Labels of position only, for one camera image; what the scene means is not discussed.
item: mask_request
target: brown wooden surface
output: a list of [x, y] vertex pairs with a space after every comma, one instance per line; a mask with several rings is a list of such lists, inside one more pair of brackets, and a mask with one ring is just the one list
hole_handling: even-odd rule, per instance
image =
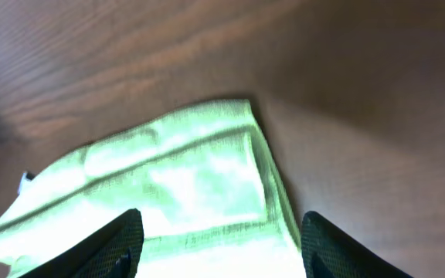
[[252, 98], [298, 219], [445, 277], [442, 0], [2, 0], [0, 215], [25, 169], [215, 97]]

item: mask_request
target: wood grain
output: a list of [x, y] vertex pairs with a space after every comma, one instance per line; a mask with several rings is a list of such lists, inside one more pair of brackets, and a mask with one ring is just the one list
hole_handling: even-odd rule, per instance
[[0, 0], [0, 215], [24, 170], [217, 97], [258, 108], [298, 220], [445, 276], [442, 0]]

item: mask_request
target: cloth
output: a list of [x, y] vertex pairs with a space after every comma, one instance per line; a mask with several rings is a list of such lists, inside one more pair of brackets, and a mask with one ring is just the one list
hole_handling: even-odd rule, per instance
[[0, 262], [20, 276], [129, 208], [144, 222], [139, 277], [305, 277], [246, 100], [186, 107], [60, 158], [0, 218]]

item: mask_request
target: green fabric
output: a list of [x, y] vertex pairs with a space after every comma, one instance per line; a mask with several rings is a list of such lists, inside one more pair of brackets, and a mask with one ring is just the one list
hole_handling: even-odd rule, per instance
[[0, 218], [0, 262], [20, 276], [129, 208], [144, 222], [139, 277], [305, 277], [248, 101], [186, 107], [60, 158]]

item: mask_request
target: cloth fold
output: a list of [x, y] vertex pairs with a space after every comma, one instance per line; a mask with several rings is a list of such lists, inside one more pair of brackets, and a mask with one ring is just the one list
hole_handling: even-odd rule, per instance
[[246, 100], [215, 100], [81, 147], [0, 218], [0, 262], [21, 276], [127, 209], [141, 211], [140, 277], [305, 277], [300, 236]]

